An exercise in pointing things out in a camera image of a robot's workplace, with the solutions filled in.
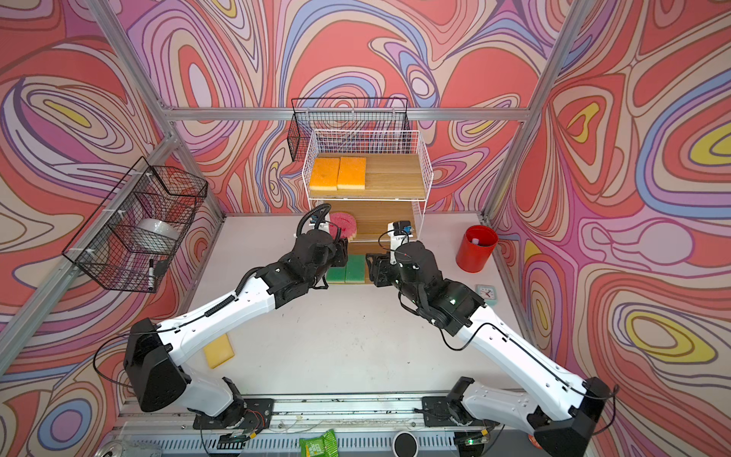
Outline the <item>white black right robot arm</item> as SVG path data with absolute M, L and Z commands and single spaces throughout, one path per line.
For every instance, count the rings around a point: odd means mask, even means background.
M 463 376 L 433 418 L 457 426 L 492 422 L 534 437 L 551 456 L 583 456 L 615 390 L 597 377 L 582 378 L 551 360 L 514 331 L 467 285 L 445 278 L 434 254 L 409 242 L 365 258 L 376 287 L 392 286 L 399 303 L 428 321 L 441 337 L 490 358 L 522 388 L 495 390 Z

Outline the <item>pink smiley sponge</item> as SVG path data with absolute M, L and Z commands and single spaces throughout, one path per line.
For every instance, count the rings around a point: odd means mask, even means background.
M 357 235 L 356 218 L 350 213 L 331 213 L 329 233 L 333 238 L 354 240 Z

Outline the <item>orange yellow sponge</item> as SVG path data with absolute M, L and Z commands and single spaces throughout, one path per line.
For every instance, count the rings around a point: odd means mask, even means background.
M 337 190 L 364 190 L 366 174 L 367 159 L 365 157 L 342 157 L 337 177 Z
M 204 348 L 204 355 L 210 369 L 216 369 L 230 361 L 235 356 L 230 337 L 224 334 L 207 344 Z
M 314 192 L 337 192 L 341 160 L 338 157 L 319 157 L 314 161 L 310 184 Z

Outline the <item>yellow green sponge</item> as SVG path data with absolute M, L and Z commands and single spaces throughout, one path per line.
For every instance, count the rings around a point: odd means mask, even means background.
M 367 279 L 367 262 L 365 255 L 353 254 L 346 263 L 345 283 L 365 284 Z
M 346 268 L 345 267 L 330 268 L 327 271 L 326 279 L 327 279 L 327 283 L 329 283 L 329 284 L 346 283 Z

